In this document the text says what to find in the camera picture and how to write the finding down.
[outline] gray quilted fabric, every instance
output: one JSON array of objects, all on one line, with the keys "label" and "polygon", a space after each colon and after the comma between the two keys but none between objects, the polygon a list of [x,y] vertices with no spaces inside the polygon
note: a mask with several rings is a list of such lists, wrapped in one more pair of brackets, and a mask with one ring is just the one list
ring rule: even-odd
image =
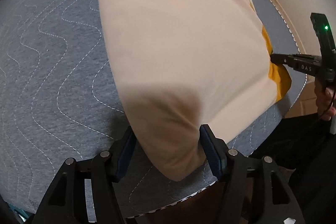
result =
[{"label": "gray quilted fabric", "polygon": [[[253,1],[274,51],[298,52],[273,4]],[[97,0],[1,0],[0,14],[0,194],[35,212],[66,158],[89,159],[108,149],[128,122],[105,53]],[[272,132],[305,84],[305,75],[290,74],[287,97],[230,147],[249,155]],[[130,217],[185,199],[214,181],[205,165],[172,182],[137,146],[115,192],[124,217]],[[87,198],[93,221],[89,188]]]}]

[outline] beige pillow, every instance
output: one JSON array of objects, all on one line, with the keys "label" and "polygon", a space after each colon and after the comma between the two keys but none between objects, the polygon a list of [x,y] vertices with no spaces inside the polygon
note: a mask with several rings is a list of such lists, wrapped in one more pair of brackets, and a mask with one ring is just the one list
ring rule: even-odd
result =
[{"label": "beige pillow", "polygon": [[290,87],[252,0],[99,0],[119,97],[153,165],[181,180],[205,160],[199,127],[228,142]]}]

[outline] silver screw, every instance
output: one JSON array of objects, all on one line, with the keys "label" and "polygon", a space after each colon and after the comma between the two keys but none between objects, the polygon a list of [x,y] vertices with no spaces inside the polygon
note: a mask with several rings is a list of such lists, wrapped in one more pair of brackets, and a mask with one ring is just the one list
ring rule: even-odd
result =
[{"label": "silver screw", "polygon": [[237,156],[237,155],[238,155],[238,151],[235,150],[235,149],[229,149],[229,154],[230,154],[231,156]]},{"label": "silver screw", "polygon": [[273,160],[272,160],[272,158],[271,157],[269,157],[269,156],[266,156],[265,158],[264,158],[264,161],[266,161],[267,163],[271,163]]},{"label": "silver screw", "polygon": [[67,165],[73,164],[73,162],[74,162],[74,159],[73,159],[73,158],[67,158],[67,159],[65,160],[65,164],[67,164]]},{"label": "silver screw", "polygon": [[108,152],[108,151],[102,151],[102,152],[100,152],[100,156],[102,157],[102,158],[106,158],[106,157],[108,157],[110,155],[110,152]]}]

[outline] cream fabric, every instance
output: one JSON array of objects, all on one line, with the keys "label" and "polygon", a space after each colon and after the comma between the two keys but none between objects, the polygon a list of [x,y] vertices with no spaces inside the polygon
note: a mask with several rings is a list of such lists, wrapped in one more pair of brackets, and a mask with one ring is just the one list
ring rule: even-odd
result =
[{"label": "cream fabric", "polygon": [[125,113],[169,179],[204,162],[201,124],[228,142],[276,100],[263,25],[250,2],[99,0]]}]

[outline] human hand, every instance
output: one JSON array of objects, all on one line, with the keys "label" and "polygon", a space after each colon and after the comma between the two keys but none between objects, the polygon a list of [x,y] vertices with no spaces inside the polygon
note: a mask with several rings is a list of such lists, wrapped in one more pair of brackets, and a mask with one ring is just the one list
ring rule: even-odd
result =
[{"label": "human hand", "polygon": [[[322,113],[329,107],[330,102],[333,98],[334,91],[331,88],[326,88],[324,92],[322,84],[317,78],[315,78],[314,92],[317,96],[316,105],[318,109],[318,114],[322,115]],[[329,121],[335,115],[336,115],[336,108],[331,106],[330,109],[323,114],[321,119]]]}]

